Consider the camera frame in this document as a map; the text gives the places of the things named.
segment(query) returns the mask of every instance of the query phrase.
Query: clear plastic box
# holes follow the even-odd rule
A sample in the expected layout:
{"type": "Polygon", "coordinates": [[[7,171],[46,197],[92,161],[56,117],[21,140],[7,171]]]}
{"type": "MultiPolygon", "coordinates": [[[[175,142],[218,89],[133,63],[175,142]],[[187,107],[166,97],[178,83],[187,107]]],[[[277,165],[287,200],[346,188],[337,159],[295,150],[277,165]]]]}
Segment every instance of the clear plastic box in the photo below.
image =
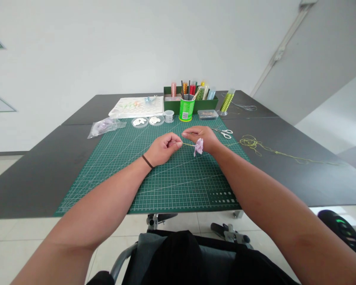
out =
{"type": "Polygon", "coordinates": [[[219,115],[215,110],[198,110],[200,120],[216,120],[219,115]]]}

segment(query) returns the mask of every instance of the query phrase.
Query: plastic bag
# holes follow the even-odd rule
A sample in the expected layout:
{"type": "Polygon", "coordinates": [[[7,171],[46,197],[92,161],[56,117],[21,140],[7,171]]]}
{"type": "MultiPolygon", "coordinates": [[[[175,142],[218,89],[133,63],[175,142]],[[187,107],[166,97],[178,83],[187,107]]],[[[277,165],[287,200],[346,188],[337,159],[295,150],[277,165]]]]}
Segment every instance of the plastic bag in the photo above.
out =
{"type": "Polygon", "coordinates": [[[93,123],[88,139],[97,137],[109,131],[115,131],[117,129],[124,128],[126,124],[127,122],[121,122],[117,118],[106,118],[99,122],[93,123]]]}

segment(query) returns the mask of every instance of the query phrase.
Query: fabric flower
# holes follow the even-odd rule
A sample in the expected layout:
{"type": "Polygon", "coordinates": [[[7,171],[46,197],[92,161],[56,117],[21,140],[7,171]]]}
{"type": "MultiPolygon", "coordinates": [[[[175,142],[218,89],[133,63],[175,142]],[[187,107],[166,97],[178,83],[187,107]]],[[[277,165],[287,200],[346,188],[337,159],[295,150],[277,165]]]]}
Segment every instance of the fabric flower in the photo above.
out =
{"type": "Polygon", "coordinates": [[[199,154],[203,153],[203,139],[199,138],[197,143],[194,146],[194,157],[196,156],[196,153],[198,152],[199,154]]]}

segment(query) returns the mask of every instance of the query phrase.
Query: dark gray table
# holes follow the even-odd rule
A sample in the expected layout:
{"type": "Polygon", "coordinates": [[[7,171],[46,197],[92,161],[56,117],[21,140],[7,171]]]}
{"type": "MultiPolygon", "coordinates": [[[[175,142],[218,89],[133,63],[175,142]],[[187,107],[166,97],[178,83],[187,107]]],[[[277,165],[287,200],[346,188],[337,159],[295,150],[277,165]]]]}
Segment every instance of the dark gray table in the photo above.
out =
{"type": "Polygon", "coordinates": [[[163,96],[163,93],[96,95],[63,122],[62,125],[92,125],[94,122],[108,118],[108,113],[120,98],[148,97],[154,95],[163,96]]]}
{"type": "MultiPolygon", "coordinates": [[[[216,96],[219,98],[217,109],[220,109],[224,101],[222,93],[227,93],[227,91],[216,92],[216,96]]],[[[84,104],[83,107],[76,111],[71,117],[69,117],[62,125],[92,124],[93,122],[98,122],[108,117],[108,113],[122,97],[147,97],[154,96],[156,94],[157,96],[163,95],[163,93],[96,95],[86,104],[84,104]]],[[[248,106],[254,105],[257,107],[257,110],[249,112],[231,104],[228,110],[228,115],[224,116],[223,119],[278,117],[275,113],[258,103],[253,98],[249,97],[241,90],[236,90],[232,102],[248,106]]]]}
{"type": "Polygon", "coordinates": [[[262,156],[242,146],[251,162],[289,188],[309,207],[356,205],[356,169],[281,118],[225,120],[236,140],[253,135],[264,146],[296,157],[340,163],[341,166],[309,163],[258,147],[262,156]]]}
{"type": "MultiPolygon", "coordinates": [[[[219,98],[219,103],[217,109],[220,109],[224,97],[222,96],[222,93],[227,94],[228,90],[225,91],[217,91],[215,95],[217,98],[219,98]]],[[[241,109],[233,104],[230,104],[228,107],[228,115],[222,117],[223,120],[227,119],[251,119],[251,118],[272,118],[272,117],[277,117],[278,115],[275,114],[274,112],[270,111],[268,108],[257,102],[255,99],[252,97],[248,96],[241,90],[236,90],[235,95],[232,98],[232,102],[235,104],[239,105],[246,105],[246,106],[256,106],[257,110],[256,111],[246,111],[244,109],[241,109]]]]}
{"type": "MultiPolygon", "coordinates": [[[[75,124],[55,129],[0,176],[0,219],[53,216],[100,140],[87,139],[92,122],[106,116],[118,98],[95,96],[66,121],[75,124]]],[[[280,118],[227,119],[224,123],[237,140],[249,134],[283,153],[344,163],[280,118]]],[[[346,163],[300,165],[264,150],[259,150],[259,157],[248,147],[243,149],[254,165],[287,186],[308,206],[356,205],[356,169],[346,163]]]]}
{"type": "Polygon", "coordinates": [[[0,219],[52,217],[100,137],[91,125],[59,126],[0,175],[0,219]]]}

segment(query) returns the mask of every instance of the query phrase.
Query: grid lines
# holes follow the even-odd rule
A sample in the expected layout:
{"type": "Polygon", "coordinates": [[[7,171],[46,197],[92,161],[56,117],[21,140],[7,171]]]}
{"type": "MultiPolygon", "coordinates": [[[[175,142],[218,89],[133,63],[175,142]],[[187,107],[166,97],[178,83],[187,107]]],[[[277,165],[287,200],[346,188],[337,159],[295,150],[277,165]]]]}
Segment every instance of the grid lines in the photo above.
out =
{"type": "MultiPolygon", "coordinates": [[[[194,115],[191,122],[174,122],[137,129],[131,119],[122,119],[127,126],[105,133],[95,147],[74,184],[58,207],[55,216],[64,215],[85,194],[119,170],[143,155],[155,138],[195,125],[226,129],[223,121],[201,121],[194,115]]],[[[237,141],[215,132],[223,144],[237,141]]],[[[184,143],[191,143],[182,138],[184,143]]],[[[250,161],[239,144],[229,148],[250,161]]],[[[194,148],[183,145],[164,165],[156,167],[142,182],[128,213],[171,213],[194,211],[224,211],[241,209],[215,159],[208,153],[193,156],[194,148]]]]}

